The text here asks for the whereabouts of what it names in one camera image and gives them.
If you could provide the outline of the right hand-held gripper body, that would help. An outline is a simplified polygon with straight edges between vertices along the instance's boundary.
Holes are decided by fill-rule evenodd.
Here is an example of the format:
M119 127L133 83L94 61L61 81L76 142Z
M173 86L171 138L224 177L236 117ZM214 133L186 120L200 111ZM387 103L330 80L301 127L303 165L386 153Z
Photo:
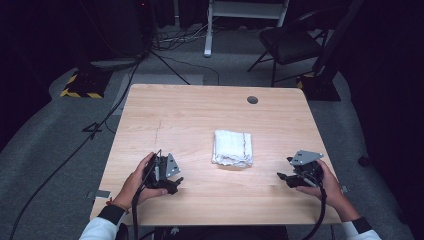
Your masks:
M323 170L317 161L322 153L298 150L293 156L294 174L292 181L286 182L290 188L297 186L318 187L323 180Z

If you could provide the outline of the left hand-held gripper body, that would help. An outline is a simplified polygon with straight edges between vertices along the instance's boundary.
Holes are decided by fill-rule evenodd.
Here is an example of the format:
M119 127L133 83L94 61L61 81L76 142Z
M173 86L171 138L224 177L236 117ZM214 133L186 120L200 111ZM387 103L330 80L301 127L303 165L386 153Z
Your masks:
M160 153L154 154L144 168L143 185L148 189L166 189L174 185L170 177L177 175L180 168L173 155L169 153L162 156Z

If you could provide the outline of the white towel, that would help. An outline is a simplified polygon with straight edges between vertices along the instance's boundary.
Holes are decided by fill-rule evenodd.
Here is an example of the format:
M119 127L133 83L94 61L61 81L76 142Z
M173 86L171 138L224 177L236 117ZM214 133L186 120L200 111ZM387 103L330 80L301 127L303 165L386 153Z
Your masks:
M223 166L251 167L253 165L251 134L216 130L211 162Z

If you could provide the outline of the person's right hand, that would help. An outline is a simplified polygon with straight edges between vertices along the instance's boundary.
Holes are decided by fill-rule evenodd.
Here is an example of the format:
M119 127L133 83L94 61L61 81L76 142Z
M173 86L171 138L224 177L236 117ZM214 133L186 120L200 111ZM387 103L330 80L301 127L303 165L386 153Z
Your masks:
M318 160L317 163L321 166L324 173L322 183L327 195L326 202L334 209L338 209L345 201L345 197L341 191L340 185L325 162ZM319 199L322 198L322 193L318 188L299 186L296 188L296 190Z

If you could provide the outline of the person's left hand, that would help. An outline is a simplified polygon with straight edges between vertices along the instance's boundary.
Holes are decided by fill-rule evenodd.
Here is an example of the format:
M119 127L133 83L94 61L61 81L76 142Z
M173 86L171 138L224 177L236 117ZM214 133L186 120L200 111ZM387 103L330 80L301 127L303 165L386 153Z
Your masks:
M145 156L136 169L128 176L119 194L112 200L112 203L122 209L129 210L132 207L132 200L138 188L141 186L144 168L147 166L154 153ZM140 205L145 200L164 196L168 193L166 189L146 189L140 193L137 204Z

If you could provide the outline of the person's dark lap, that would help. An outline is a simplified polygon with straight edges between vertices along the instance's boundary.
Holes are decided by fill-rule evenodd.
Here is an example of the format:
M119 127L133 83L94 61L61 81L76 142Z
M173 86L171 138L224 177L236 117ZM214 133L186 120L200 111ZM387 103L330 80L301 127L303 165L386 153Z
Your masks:
M156 227L148 240L289 240L285 226Z

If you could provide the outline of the black stand with striped base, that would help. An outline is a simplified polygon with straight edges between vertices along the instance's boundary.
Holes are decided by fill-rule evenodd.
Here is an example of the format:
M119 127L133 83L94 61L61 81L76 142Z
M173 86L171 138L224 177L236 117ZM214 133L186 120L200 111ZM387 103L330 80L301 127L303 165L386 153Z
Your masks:
M348 55L349 28L365 0L353 0L346 16L340 21L322 55L314 64L312 75L296 78L297 87L309 101L340 101L333 79Z

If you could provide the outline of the black folding chair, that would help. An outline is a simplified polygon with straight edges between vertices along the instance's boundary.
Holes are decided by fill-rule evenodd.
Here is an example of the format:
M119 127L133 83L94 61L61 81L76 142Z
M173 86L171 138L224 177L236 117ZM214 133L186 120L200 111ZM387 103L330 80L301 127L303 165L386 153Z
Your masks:
M289 65L319 57L328 38L330 12L330 9L312 11L285 26L261 31L259 40L265 51L248 68L248 72L259 63L271 61L271 86L274 86L280 82L280 79L276 79L278 65Z

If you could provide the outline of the black yellow striped stand base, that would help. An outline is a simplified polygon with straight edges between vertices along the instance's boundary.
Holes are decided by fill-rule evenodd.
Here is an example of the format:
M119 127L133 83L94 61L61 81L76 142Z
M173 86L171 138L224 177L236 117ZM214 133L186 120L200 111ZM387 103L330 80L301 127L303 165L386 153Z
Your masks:
M96 70L92 73L76 70L69 78L61 97L101 99L112 76L111 71Z

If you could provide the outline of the dark equipment cabinet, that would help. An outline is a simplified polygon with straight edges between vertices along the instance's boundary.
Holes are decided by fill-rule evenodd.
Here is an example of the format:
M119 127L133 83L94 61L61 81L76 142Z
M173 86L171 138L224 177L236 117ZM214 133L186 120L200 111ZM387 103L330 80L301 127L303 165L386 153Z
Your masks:
M148 54L153 36L150 0L94 0L101 28L112 52L122 58Z

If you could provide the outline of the white metal stand frame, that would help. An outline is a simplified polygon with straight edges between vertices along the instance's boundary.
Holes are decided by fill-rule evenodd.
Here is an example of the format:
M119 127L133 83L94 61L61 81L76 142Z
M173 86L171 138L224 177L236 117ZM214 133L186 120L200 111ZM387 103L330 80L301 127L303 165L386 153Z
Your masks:
M208 0L207 33L203 55L208 58L212 55L213 18L238 17L277 20L277 25L284 22L290 0L281 3L248 3L223 0Z

